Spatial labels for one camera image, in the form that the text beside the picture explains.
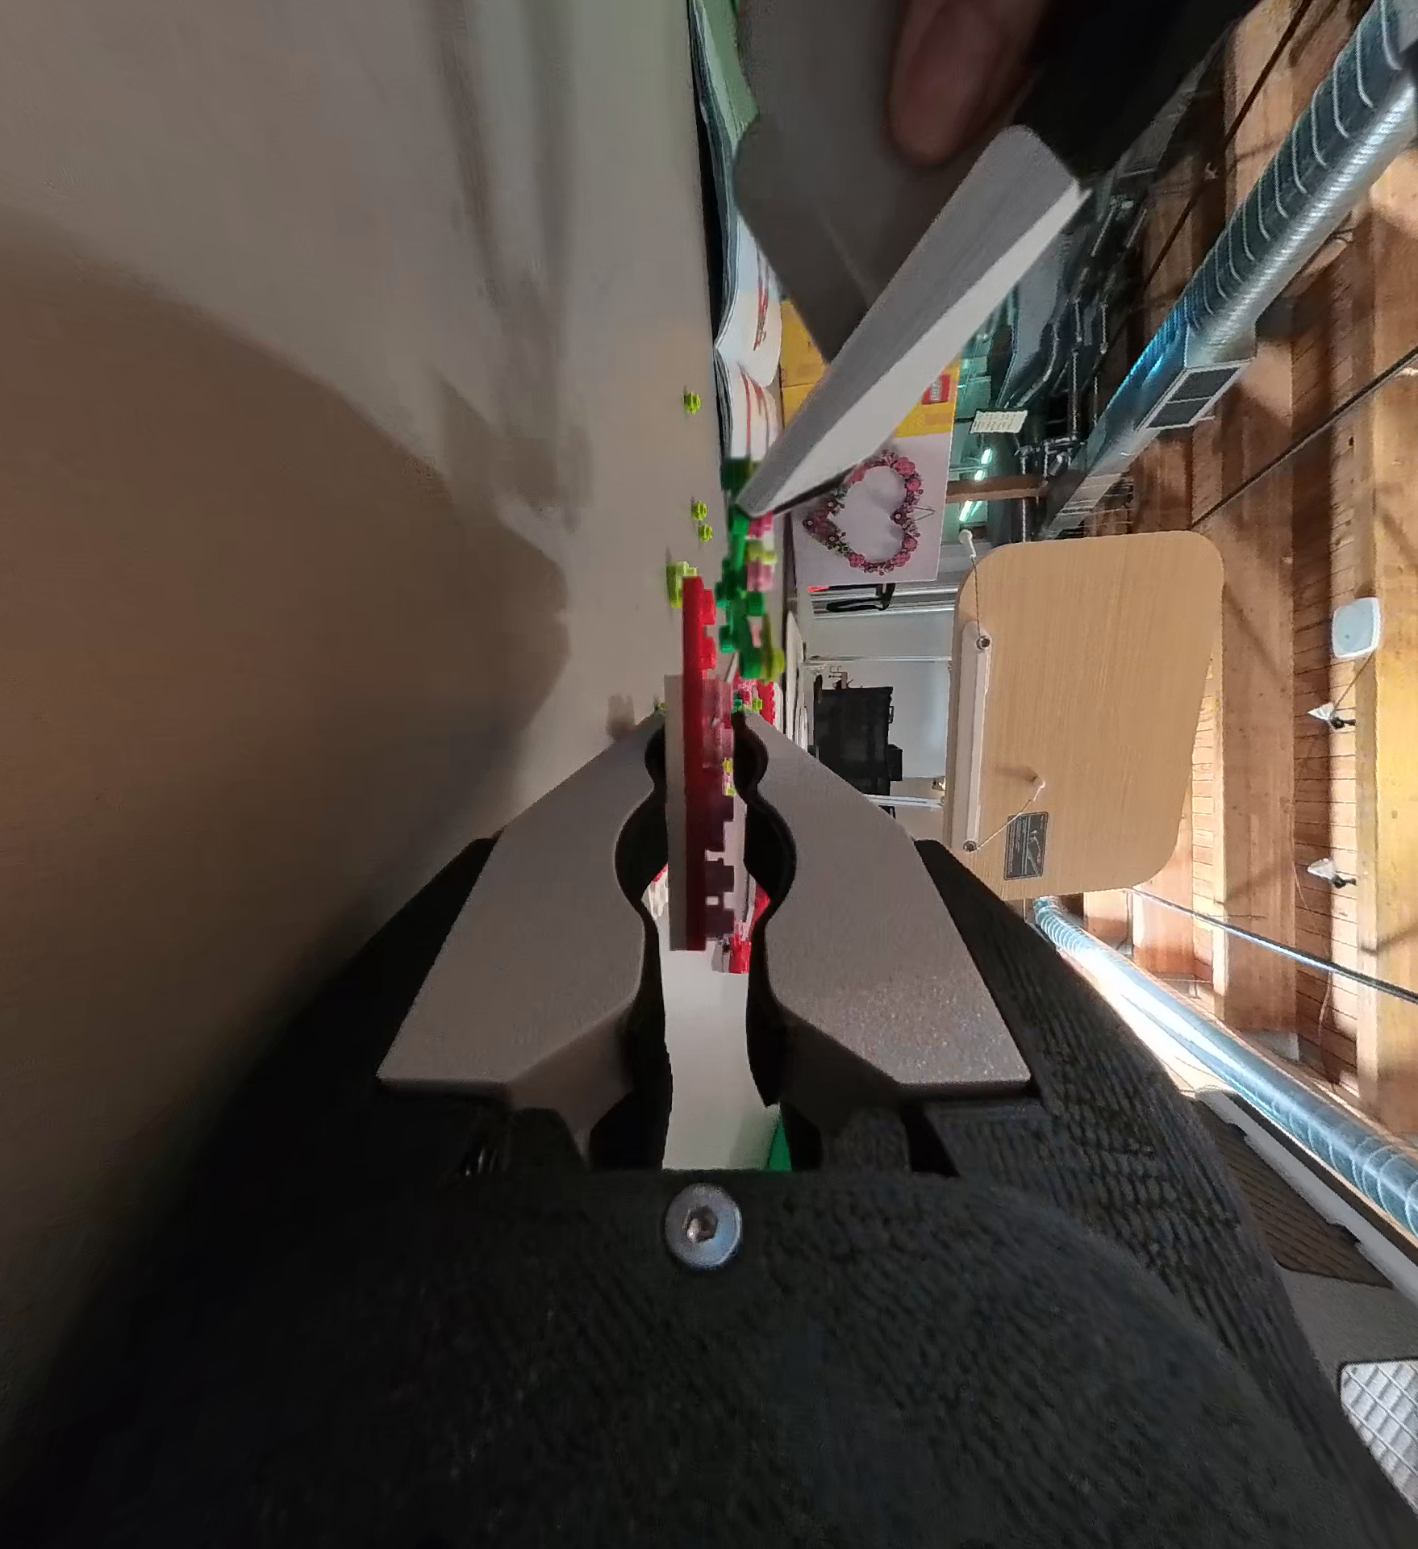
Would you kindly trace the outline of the person's left hand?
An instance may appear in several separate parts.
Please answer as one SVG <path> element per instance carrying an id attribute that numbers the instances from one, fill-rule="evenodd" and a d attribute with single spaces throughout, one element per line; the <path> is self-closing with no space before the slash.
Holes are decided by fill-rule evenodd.
<path id="1" fill-rule="evenodd" d="M 894 148 L 920 168 L 947 164 L 1023 85 L 1047 2 L 907 2 L 886 92 Z"/>

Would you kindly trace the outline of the silver ventilation duct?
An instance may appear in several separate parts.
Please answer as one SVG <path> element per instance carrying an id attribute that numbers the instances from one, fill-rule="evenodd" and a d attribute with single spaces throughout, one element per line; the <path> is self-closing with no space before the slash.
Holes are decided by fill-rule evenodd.
<path id="1" fill-rule="evenodd" d="M 1373 3 L 1096 421 L 1073 498 L 1096 500 L 1163 432 L 1189 429 L 1257 358 L 1260 321 L 1417 144 L 1413 3 Z"/>

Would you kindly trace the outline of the light wooden chair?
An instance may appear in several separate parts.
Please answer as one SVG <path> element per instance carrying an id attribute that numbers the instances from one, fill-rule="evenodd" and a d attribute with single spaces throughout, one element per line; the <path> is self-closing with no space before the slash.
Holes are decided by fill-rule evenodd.
<path id="1" fill-rule="evenodd" d="M 954 611 L 944 845 L 1010 903 L 1126 889 L 1171 860 L 1220 639 L 1201 532 L 1009 544 Z"/>

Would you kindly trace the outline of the cluster of green lego pieces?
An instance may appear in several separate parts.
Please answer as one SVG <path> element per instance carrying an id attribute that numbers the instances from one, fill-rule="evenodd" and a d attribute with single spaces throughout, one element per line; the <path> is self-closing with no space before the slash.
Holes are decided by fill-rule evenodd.
<path id="1" fill-rule="evenodd" d="M 738 676 L 754 684 L 776 684 L 786 657 L 779 639 L 779 532 L 776 513 L 750 513 L 742 492 L 757 463 L 726 458 L 720 482 L 726 495 L 726 552 L 713 586 L 715 642 Z"/>

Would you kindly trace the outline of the silver insulated pipe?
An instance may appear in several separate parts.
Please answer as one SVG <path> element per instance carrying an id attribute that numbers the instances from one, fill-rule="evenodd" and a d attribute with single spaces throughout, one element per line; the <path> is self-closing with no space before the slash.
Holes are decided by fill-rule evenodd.
<path id="1" fill-rule="evenodd" d="M 1418 1246 L 1418 1146 L 1147 976 L 1055 900 L 1033 900 L 1031 921 L 1126 1016 L 1228 1087 Z"/>

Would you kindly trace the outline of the red lego heart plate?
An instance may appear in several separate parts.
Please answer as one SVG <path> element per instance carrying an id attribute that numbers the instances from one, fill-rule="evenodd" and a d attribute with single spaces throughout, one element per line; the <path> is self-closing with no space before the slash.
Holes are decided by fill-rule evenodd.
<path id="1" fill-rule="evenodd" d="M 671 952 L 700 955 L 712 971 L 746 978 L 768 897 L 744 860 L 736 731 L 741 715 L 771 721 L 776 692 L 723 663 L 715 592 L 702 574 L 686 584 L 676 613 L 681 668 L 665 679 L 659 707 L 667 858 L 650 902 Z"/>

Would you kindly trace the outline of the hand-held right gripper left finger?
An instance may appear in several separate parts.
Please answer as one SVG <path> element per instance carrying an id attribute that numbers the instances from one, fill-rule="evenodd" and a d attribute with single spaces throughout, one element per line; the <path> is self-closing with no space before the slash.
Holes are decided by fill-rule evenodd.
<path id="1" fill-rule="evenodd" d="M 499 832 L 386 1087 L 554 1113 L 594 1165 L 662 1166 L 673 1071 L 646 895 L 668 865 L 663 782 L 657 711 Z"/>

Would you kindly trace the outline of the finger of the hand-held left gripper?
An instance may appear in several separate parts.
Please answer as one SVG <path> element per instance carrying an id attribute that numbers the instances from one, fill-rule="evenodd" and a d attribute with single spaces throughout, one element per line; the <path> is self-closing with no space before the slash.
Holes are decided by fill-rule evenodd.
<path id="1" fill-rule="evenodd" d="M 999 126 L 917 164 L 889 123 L 907 3 L 746 2 L 738 61 L 754 121 L 738 206 L 815 348 L 834 360 L 950 202 Z"/>
<path id="2" fill-rule="evenodd" d="M 1086 197 L 1034 129 L 999 132 L 788 421 L 741 508 L 796 507 L 880 452 Z"/>

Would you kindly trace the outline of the yellow lego box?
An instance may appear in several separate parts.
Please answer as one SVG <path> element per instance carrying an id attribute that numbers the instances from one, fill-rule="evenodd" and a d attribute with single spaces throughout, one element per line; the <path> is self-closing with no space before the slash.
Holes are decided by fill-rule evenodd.
<path id="1" fill-rule="evenodd" d="M 815 594 L 938 578 L 960 377 L 954 358 L 880 448 L 788 510 L 796 587 Z"/>

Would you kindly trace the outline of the black monitor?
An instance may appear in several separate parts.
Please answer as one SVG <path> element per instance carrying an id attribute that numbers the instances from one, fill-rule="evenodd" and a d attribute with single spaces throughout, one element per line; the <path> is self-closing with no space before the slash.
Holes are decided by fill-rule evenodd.
<path id="1" fill-rule="evenodd" d="M 818 684 L 812 734 L 817 760 L 868 799 L 891 799 L 905 778 L 905 755 L 894 742 L 892 686 Z"/>

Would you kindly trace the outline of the white instruction booklet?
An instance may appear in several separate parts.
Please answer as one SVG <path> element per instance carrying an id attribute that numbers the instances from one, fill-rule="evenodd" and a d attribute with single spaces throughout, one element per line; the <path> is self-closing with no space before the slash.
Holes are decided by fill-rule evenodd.
<path id="1" fill-rule="evenodd" d="M 781 436 L 781 290 L 752 231 L 738 216 L 715 348 L 721 455 L 760 461 Z"/>

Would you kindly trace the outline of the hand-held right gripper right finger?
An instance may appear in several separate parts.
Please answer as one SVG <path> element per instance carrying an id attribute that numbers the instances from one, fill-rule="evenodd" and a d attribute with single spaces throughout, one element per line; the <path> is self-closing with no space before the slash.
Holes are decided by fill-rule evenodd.
<path id="1" fill-rule="evenodd" d="M 738 720 L 750 931 L 746 1050 L 791 1168 L 852 1121 L 912 1162 L 941 1107 L 1031 1099 L 1031 1065 L 909 832 L 762 718 Z"/>

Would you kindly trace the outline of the green board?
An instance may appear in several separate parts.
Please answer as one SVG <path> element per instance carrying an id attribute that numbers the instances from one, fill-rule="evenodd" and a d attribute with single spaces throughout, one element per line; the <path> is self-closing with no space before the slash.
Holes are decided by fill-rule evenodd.
<path id="1" fill-rule="evenodd" d="M 734 155 L 759 118 L 739 47 L 739 5 L 734 2 L 689 2 L 697 82 L 710 123 Z"/>

